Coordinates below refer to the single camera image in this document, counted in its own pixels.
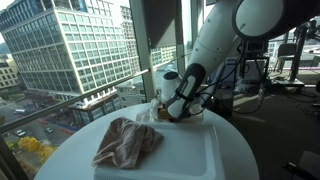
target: white tray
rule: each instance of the white tray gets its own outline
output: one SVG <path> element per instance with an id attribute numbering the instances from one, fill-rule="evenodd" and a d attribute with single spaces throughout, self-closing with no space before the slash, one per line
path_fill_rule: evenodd
<path id="1" fill-rule="evenodd" d="M 96 180 L 224 180 L 214 126 L 199 124 L 144 123 L 164 136 L 153 152 L 139 156 L 135 169 L 100 165 Z"/>

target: yellow tree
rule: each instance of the yellow tree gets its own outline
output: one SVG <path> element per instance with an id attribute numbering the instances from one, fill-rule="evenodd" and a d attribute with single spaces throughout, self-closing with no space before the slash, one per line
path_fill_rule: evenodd
<path id="1" fill-rule="evenodd" d="M 47 144 L 41 144 L 34 137 L 24 137 L 18 142 L 20 149 L 25 149 L 29 152 L 37 152 L 40 157 L 40 162 L 43 164 L 51 156 L 51 154 L 57 149 L 56 146 L 50 146 Z"/>
<path id="2" fill-rule="evenodd" d="M 46 144 L 41 144 L 38 149 L 38 155 L 40 157 L 40 162 L 43 164 L 51 156 L 51 154 L 57 149 L 55 146 L 49 146 Z"/>
<path id="3" fill-rule="evenodd" d="M 40 147 L 40 142 L 34 137 L 23 137 L 19 140 L 18 145 L 20 149 L 25 149 L 29 152 L 36 152 Z"/>
<path id="4" fill-rule="evenodd" d="M 30 141 L 29 136 L 21 138 L 18 142 L 19 148 L 27 150 L 29 146 L 29 141 Z"/>

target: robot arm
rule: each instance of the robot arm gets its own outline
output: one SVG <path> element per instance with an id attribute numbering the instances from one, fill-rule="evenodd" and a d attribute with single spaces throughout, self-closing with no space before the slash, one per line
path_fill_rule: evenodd
<path id="1" fill-rule="evenodd" d="M 319 13 L 319 1 L 218 1 L 199 32 L 178 88 L 166 103 L 168 113 L 177 122 L 190 116 L 201 83 L 228 57 L 238 37 L 267 40 L 284 34 Z"/>

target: white table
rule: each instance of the white table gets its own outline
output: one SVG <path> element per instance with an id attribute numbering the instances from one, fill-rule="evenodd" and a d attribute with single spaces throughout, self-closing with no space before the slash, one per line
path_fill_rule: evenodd
<path id="1" fill-rule="evenodd" d="M 36 180 L 90 180 L 94 177 L 91 162 L 110 122 L 124 116 L 135 120 L 136 114 L 147 110 L 150 104 L 127 107 L 85 126 L 67 139 L 37 173 Z M 205 110 L 203 124 L 213 124 L 219 140 L 222 163 L 227 180 L 259 179 L 253 153 L 239 131 L 222 117 Z"/>

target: towel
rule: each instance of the towel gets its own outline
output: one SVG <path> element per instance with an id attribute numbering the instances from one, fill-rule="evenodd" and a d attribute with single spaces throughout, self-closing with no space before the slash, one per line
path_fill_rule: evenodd
<path id="1" fill-rule="evenodd" d="M 92 166 L 113 162 L 119 168 L 134 168 L 140 151 L 151 152 L 163 136 L 153 128 L 121 117 L 113 120 L 104 135 Z"/>

